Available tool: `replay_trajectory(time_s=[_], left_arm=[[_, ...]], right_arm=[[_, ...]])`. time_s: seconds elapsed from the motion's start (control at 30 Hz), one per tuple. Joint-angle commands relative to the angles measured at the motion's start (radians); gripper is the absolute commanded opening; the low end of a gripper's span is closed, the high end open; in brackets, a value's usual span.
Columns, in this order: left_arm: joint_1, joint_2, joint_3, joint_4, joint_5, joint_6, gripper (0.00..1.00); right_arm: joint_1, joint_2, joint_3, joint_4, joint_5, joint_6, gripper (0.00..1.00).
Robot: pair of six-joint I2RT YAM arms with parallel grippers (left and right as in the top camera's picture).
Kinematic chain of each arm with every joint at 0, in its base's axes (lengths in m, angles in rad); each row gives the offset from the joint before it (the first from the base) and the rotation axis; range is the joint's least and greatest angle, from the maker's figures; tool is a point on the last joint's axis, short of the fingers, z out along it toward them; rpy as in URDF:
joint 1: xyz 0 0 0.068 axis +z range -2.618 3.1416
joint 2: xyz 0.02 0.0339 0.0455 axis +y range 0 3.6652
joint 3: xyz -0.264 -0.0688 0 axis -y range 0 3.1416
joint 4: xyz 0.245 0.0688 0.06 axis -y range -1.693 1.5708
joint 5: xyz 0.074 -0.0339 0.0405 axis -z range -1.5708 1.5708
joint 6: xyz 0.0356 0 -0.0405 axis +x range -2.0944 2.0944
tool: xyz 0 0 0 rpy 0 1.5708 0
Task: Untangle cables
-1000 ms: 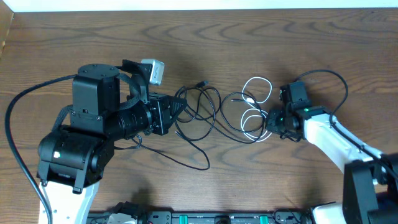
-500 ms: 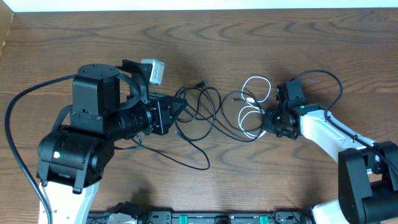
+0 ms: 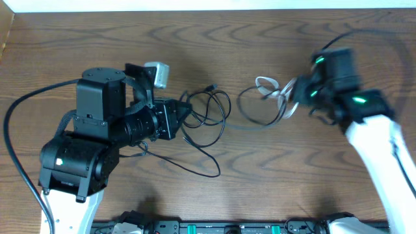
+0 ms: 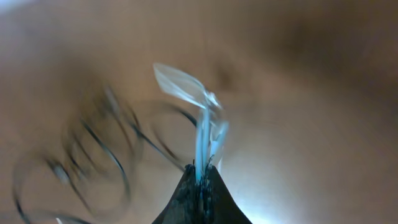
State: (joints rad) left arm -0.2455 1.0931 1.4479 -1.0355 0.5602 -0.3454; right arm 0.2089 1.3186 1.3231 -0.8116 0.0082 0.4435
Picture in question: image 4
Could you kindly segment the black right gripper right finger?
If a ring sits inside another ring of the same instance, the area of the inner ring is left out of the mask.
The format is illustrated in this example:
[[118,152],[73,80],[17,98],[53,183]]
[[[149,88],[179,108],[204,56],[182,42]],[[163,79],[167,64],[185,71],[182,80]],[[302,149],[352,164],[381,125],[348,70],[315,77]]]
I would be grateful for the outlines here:
[[203,222],[206,224],[251,224],[233,200],[217,168],[206,167],[202,181]]

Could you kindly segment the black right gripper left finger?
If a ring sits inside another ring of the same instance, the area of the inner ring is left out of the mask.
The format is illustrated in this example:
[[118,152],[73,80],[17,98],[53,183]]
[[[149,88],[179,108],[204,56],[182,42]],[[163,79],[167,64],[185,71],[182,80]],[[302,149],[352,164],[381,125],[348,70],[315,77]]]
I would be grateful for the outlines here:
[[188,164],[168,204],[152,224],[197,224],[199,222],[195,166]]

